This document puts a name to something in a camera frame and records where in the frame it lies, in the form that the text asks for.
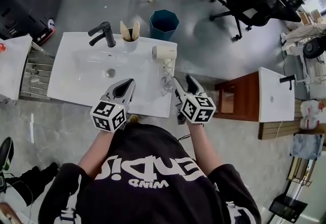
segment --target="white sink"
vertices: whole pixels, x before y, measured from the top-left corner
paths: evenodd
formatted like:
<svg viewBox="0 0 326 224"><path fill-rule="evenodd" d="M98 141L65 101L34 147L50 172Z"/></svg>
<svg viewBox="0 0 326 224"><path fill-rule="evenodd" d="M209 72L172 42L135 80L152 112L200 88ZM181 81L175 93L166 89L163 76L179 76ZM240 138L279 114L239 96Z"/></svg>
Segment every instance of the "white sink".
<svg viewBox="0 0 326 224"><path fill-rule="evenodd" d="M18 100L21 78L31 43L30 36L4 41L7 49L0 53L0 95Z"/></svg>
<svg viewBox="0 0 326 224"><path fill-rule="evenodd" d="M285 77L260 67L259 73L259 122L285 122L294 120L294 88L290 82L280 83Z"/></svg>
<svg viewBox="0 0 326 224"><path fill-rule="evenodd" d="M161 94L164 70L160 61L152 59L152 47L165 45L176 49L177 44L140 37L137 49L127 53L121 35L114 38L117 44L113 48L107 46L105 39L91 47L87 33L64 33L51 73L48 97L93 106L110 85L133 78L136 89L129 113L168 118L171 93ZM109 69L115 71L114 77L107 76Z"/></svg>

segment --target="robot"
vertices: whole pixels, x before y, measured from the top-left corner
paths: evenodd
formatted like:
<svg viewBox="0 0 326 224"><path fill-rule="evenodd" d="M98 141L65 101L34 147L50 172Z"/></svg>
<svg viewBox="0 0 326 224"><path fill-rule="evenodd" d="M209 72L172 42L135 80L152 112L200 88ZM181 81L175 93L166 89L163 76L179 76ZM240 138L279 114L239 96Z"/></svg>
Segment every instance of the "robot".
<svg viewBox="0 0 326 224"><path fill-rule="evenodd" d="M97 105L91 109L95 128L112 133L119 128L124 128L127 121L126 113L129 110L135 87L134 79L130 78L121 80L108 88Z"/></svg>
<svg viewBox="0 0 326 224"><path fill-rule="evenodd" d="M184 124L186 118L193 124L206 124L213 117L216 106L207 96L203 87L189 74L185 80L187 91L181 86L177 78L173 77L175 94L180 100L178 108L178 124Z"/></svg>

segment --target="teal trash can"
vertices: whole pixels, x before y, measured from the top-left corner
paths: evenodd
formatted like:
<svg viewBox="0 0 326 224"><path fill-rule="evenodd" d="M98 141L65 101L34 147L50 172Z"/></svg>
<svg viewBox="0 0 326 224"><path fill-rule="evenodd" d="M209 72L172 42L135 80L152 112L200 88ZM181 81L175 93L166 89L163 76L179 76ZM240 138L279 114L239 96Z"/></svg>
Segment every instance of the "teal trash can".
<svg viewBox="0 0 326 224"><path fill-rule="evenodd" d="M149 18L152 39L168 41L179 25L177 15L168 10L154 11Z"/></svg>

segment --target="black faucet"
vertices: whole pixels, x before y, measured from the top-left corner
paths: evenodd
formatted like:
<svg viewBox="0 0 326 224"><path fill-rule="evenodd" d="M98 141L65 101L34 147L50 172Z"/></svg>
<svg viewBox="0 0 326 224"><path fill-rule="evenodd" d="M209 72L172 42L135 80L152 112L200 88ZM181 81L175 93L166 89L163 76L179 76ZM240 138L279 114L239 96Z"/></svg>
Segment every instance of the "black faucet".
<svg viewBox="0 0 326 224"><path fill-rule="evenodd" d="M96 38L92 39L90 41L90 45L94 46L97 41L101 40L102 38L106 39L108 47L114 47L116 45L116 41L114 40L111 25L109 22L105 21L100 24L100 26L97 26L93 28L92 30L88 31L88 36L93 36L96 32L99 32L100 30L103 31L101 35L98 35Z"/></svg>
<svg viewBox="0 0 326 224"><path fill-rule="evenodd" d="M290 82L290 88L289 88L290 90L292 90L292 81L294 81L295 86L296 86L296 76L295 76L295 74L291 75L291 76L280 78L280 83Z"/></svg>

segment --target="concrete floor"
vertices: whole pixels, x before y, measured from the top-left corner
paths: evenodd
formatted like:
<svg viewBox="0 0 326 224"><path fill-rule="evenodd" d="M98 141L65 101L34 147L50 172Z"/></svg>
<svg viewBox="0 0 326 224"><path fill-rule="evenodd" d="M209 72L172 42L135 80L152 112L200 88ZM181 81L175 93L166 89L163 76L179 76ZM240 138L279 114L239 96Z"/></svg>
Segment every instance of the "concrete floor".
<svg viewBox="0 0 326 224"><path fill-rule="evenodd" d="M43 45L55 54L63 32L86 32L103 21L109 21L119 33L119 22L128 26L141 23L141 36L149 37L149 17L153 11L168 9L177 14L180 24L171 41L178 43L176 70L219 79L233 79L265 67L283 73L279 34L286 31L283 22L270 20L264 27L250 32L243 28L243 39L232 42L237 34L233 17L209 21L210 14L226 11L220 3L209 0L63 0L56 19L56 33ZM286 75L302 77L296 57L286 57ZM302 86L296 97L307 98ZM175 137L187 134L178 126L171 104L169 119L145 118ZM52 161L78 163L96 136L89 116L90 109L73 104L49 104L19 100L17 105L0 104L0 140L14 139L15 156L10 171L20 175L35 165L48 166ZM34 143L31 142L31 129ZM279 137L268 141L257 139L258 123L213 119L205 129L226 163L240 172L266 219L274 197L285 185L290 167L292 138ZM191 140L182 141L191 156ZM44 194L32 207L32 220L37 222L38 209ZM29 216L30 209L25 211Z"/></svg>

